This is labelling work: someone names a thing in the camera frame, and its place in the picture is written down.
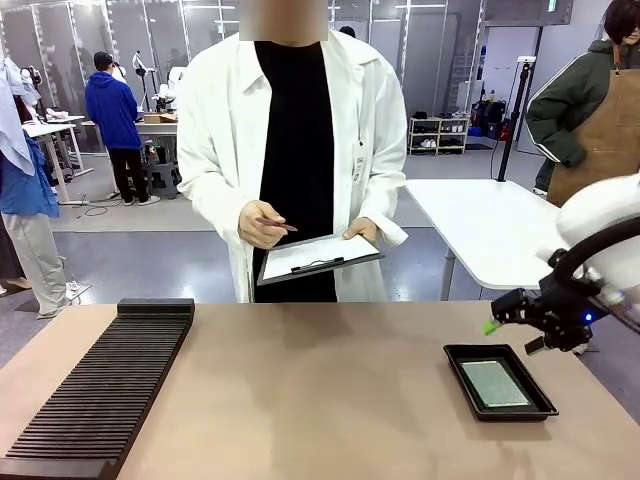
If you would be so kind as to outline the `person in white lab coat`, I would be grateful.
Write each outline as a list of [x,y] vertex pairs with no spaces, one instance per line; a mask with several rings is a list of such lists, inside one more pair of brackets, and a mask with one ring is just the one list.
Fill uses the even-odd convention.
[[[375,48],[346,34],[333,31],[307,45],[233,35],[199,53],[180,85],[179,188],[227,244],[236,299],[384,300],[374,261],[260,285],[270,249],[242,240],[238,222],[242,208],[259,200],[298,229],[274,247],[343,236],[361,217],[377,225],[377,241],[403,243],[406,233],[393,217],[405,182],[406,135],[394,68]],[[354,184],[358,140],[367,163]]]

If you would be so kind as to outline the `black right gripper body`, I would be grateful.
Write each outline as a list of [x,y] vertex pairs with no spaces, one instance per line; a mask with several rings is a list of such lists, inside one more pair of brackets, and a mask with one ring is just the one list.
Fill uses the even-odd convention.
[[593,336],[591,325],[606,317],[608,311],[592,297],[586,297],[560,285],[552,277],[540,282],[536,328],[545,337],[546,350],[571,351],[587,344]]

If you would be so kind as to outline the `wooden shoe shelf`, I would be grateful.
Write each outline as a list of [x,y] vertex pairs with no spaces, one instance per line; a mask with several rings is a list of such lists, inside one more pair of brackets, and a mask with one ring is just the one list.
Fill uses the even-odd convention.
[[409,121],[407,153],[462,154],[466,150],[470,118],[411,117]]

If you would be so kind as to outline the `black plastic tray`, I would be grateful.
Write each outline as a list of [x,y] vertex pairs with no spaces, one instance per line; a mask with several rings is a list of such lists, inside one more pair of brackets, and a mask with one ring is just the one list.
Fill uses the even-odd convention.
[[[452,373],[475,418],[483,422],[543,422],[558,414],[546,393],[507,344],[448,344],[443,347]],[[531,404],[525,407],[489,408],[480,400],[461,368],[466,361],[497,360],[506,368]]]

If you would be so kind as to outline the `green PCB board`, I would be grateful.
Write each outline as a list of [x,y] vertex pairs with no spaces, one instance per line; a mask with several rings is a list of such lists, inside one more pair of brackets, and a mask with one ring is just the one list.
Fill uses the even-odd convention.
[[486,407],[525,407],[531,404],[499,361],[466,361],[461,363],[461,368]]

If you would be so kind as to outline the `person in brown apron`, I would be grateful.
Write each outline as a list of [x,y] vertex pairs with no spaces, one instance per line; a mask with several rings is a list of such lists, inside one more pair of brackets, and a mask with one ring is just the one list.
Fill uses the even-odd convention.
[[595,182],[640,172],[640,0],[612,0],[604,32],[527,106],[545,156],[533,192],[557,207]]

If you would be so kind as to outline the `dark red pen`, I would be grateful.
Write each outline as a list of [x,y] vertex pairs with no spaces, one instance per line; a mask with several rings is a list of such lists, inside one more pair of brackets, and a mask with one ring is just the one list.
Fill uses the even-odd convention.
[[274,221],[268,218],[264,218],[264,217],[257,217],[255,218],[255,221],[261,225],[264,226],[269,226],[269,227],[274,227],[274,228],[281,228],[284,229],[288,232],[297,232],[298,229],[296,227],[293,227],[291,225],[288,225],[284,222],[278,222],[278,221]]

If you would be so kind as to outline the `white device on black stand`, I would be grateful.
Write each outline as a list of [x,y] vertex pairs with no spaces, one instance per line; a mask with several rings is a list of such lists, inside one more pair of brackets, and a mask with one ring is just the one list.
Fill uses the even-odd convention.
[[145,64],[142,61],[142,56],[141,56],[141,51],[140,50],[136,50],[135,54],[132,58],[132,65],[134,68],[134,71],[136,73],[136,75],[139,77],[140,81],[141,81],[141,85],[142,85],[142,100],[141,100],[141,104],[140,104],[140,108],[142,109],[143,112],[147,112],[149,110],[150,104],[149,104],[149,97],[148,97],[148,90],[147,90],[147,84],[146,84],[146,75],[148,73],[148,69],[145,66]]

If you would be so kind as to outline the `white background desk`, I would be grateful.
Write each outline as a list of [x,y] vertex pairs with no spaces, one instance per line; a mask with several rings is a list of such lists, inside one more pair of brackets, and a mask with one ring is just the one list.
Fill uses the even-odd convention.
[[74,180],[93,171],[86,168],[76,138],[75,120],[83,116],[71,116],[69,120],[55,120],[48,123],[27,122],[23,129],[27,134],[45,147],[53,167],[53,177],[58,181],[57,202],[60,206],[82,206],[84,200],[71,200],[66,178]]

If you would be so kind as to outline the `black tripod pole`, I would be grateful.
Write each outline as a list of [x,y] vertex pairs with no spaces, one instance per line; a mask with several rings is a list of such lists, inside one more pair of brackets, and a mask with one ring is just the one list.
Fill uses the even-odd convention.
[[509,161],[509,157],[510,157],[510,153],[512,150],[512,146],[513,146],[513,141],[514,141],[514,136],[515,136],[515,131],[516,131],[516,127],[518,125],[518,120],[520,117],[520,110],[521,110],[521,104],[523,101],[523,96],[524,96],[524,91],[525,91],[525,87],[527,86],[527,82],[529,79],[529,75],[530,72],[532,70],[532,67],[534,66],[535,62],[536,62],[537,57],[536,56],[519,56],[517,59],[517,64],[521,65],[522,68],[520,69],[520,76],[519,76],[519,84],[518,84],[518,89],[516,92],[516,97],[515,97],[515,103],[514,103],[514,107],[511,113],[511,118],[510,118],[510,122],[509,122],[509,130],[508,130],[508,134],[507,134],[507,138],[505,141],[505,145],[504,145],[504,149],[503,149],[503,153],[502,153],[502,157],[501,157],[501,162],[500,162],[500,166],[499,166],[499,170],[498,170],[498,175],[496,180],[498,182],[504,182],[505,181],[505,176],[506,176],[506,171],[507,171],[507,167],[508,167],[508,161]]

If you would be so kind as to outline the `person in blue hoodie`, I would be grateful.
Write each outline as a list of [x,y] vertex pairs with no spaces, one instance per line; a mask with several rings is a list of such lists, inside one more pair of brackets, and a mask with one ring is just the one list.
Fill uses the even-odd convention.
[[126,83],[113,76],[114,61],[110,54],[98,51],[93,62],[96,71],[85,88],[86,111],[99,128],[120,196],[126,206],[135,203],[129,187],[127,173],[130,173],[138,204],[157,203],[160,198],[148,193],[142,171],[142,144],[135,126],[138,111],[133,93]]

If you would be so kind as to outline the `white rounded table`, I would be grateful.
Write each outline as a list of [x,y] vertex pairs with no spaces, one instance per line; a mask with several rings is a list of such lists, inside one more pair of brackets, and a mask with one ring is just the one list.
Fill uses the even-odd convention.
[[440,299],[449,299],[454,266],[491,290],[536,290],[547,259],[565,242],[559,209],[512,182],[412,179],[405,188],[447,245]]

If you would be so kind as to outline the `grey step stool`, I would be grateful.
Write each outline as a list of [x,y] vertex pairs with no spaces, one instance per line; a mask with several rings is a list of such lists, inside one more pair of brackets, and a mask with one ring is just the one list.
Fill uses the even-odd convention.
[[175,164],[146,164],[143,166],[143,172],[151,195],[168,200],[177,198],[179,194],[177,186],[181,182],[181,177]]

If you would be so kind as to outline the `black bags pile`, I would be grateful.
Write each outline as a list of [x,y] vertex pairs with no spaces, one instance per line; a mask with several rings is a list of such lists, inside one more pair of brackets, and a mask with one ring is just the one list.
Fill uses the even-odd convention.
[[471,125],[480,135],[498,140],[501,136],[507,104],[504,100],[480,100],[472,106]]

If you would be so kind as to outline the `person's left hand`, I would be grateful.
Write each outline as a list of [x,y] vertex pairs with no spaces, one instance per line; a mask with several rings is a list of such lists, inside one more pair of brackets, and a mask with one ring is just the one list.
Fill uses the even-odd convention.
[[343,233],[343,238],[350,240],[356,236],[361,236],[371,244],[377,242],[378,227],[369,218],[356,218],[351,222],[348,229]]

